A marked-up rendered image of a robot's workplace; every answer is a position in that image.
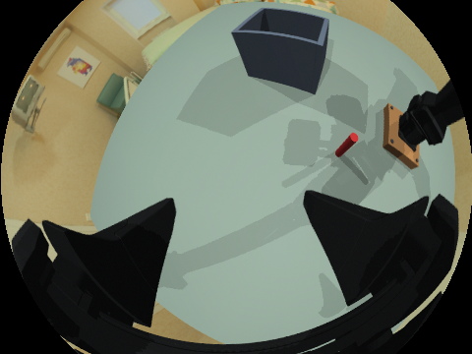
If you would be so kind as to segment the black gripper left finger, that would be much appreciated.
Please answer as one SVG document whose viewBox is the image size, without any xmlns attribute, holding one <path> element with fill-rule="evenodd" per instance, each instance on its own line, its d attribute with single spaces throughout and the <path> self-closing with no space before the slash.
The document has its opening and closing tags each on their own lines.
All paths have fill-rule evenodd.
<svg viewBox="0 0 472 354">
<path fill-rule="evenodd" d="M 55 252 L 82 268 L 134 323 L 150 327 L 158 280 L 176 220 L 173 198 L 93 235 L 43 220 Z"/>
</svg>

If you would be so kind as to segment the red peg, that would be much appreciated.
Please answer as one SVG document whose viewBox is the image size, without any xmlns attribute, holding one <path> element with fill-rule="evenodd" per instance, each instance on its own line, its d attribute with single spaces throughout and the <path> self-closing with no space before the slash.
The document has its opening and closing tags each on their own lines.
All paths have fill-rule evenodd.
<svg viewBox="0 0 472 354">
<path fill-rule="evenodd" d="M 355 145 L 358 141 L 358 135 L 353 133 L 350 134 L 350 137 L 346 139 L 345 142 L 342 143 L 342 146 L 339 146 L 338 149 L 335 150 L 335 156 L 340 157 L 343 155 L 344 152 L 346 152 L 348 149 L 350 149 L 351 146 Z"/>
</svg>

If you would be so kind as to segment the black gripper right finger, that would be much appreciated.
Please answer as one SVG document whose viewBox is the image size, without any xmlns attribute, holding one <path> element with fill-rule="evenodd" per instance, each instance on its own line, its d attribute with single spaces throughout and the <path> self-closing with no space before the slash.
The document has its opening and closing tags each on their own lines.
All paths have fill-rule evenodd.
<svg viewBox="0 0 472 354">
<path fill-rule="evenodd" d="M 425 215 L 428 203 L 429 197 L 425 196 L 397 212 L 383 213 L 306 190 L 304 209 L 337 276 L 347 307 L 370 294 L 369 287 L 400 247 L 410 225 Z"/>
</svg>

